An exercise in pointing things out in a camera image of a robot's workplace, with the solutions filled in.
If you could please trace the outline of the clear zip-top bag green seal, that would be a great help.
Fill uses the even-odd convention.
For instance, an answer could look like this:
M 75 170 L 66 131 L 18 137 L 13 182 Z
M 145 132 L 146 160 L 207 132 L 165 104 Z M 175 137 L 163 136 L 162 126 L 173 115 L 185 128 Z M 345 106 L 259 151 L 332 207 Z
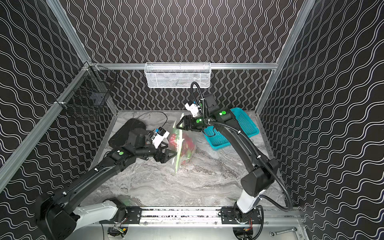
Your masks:
M 179 124 L 179 122 L 184 116 L 185 114 L 182 113 L 182 115 L 174 121 L 169 137 L 169 148 L 176 152 L 176 156 L 171 159 L 175 174 L 190 162 L 197 149 L 194 138 L 190 135 L 191 132 L 177 128 L 182 125 Z

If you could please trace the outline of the red dragon fruit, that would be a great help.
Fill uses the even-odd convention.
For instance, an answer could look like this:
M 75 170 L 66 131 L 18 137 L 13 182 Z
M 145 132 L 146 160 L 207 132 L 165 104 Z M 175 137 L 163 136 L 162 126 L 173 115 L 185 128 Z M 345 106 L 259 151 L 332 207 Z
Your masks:
M 187 162 L 192 158 L 193 154 L 196 151 L 196 145 L 194 143 L 194 140 L 184 132 L 173 133 L 171 134 L 170 138 L 170 149 L 173 151 L 178 151 L 180 149 L 179 142 L 182 140 L 181 143 L 181 152 L 180 152 L 180 158 L 179 158 L 179 164 L 180 165 L 186 165 Z

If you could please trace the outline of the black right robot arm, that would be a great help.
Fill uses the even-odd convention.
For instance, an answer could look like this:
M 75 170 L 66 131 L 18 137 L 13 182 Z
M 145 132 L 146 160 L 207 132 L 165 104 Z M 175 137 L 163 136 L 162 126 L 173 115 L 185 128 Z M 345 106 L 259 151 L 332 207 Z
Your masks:
M 279 163 L 269 159 L 251 141 L 232 110 L 221 108 L 212 95 L 185 104 L 190 115 L 181 118 L 177 128 L 185 131 L 204 132 L 213 127 L 232 145 L 243 161 L 248 174 L 241 179 L 243 192 L 235 204 L 242 214 L 247 214 L 262 198 L 262 193 L 274 182 L 281 184 L 277 176 Z

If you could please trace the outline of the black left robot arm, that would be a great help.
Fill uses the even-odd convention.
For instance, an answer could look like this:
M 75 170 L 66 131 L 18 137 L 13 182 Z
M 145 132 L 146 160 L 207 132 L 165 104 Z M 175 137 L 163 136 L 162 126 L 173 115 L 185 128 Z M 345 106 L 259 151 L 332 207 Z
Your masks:
M 143 128 L 120 129 L 111 138 L 112 149 L 93 169 L 73 183 L 55 192 L 36 198 L 35 222 L 49 240 L 64 240 L 80 223 L 76 207 L 95 189 L 134 164 L 137 159 L 153 158 L 162 164 L 174 158 L 164 140 L 169 133 L 164 128 L 148 131 Z

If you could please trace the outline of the silver wrench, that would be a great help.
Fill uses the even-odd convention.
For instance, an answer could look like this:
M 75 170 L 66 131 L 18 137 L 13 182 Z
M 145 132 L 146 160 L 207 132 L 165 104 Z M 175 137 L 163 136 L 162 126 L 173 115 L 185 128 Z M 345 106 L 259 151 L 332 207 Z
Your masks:
M 282 235 L 282 234 L 286 234 L 286 233 L 294 233 L 296 232 L 298 229 L 297 228 L 291 228 L 291 229 L 287 229 L 287 230 L 282 230 L 282 231 L 277 231 L 277 232 L 270 232 L 270 236 L 272 238 L 278 236 L 278 235 Z

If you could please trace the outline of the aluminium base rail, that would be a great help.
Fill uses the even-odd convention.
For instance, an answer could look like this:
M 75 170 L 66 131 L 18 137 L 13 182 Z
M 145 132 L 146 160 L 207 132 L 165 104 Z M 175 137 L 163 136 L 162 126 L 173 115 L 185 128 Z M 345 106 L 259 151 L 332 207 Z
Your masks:
M 253 210 L 244 220 L 235 217 L 233 207 L 128 207 L 120 222 L 101 221 L 108 227 L 246 227 L 261 223 L 261 213 Z

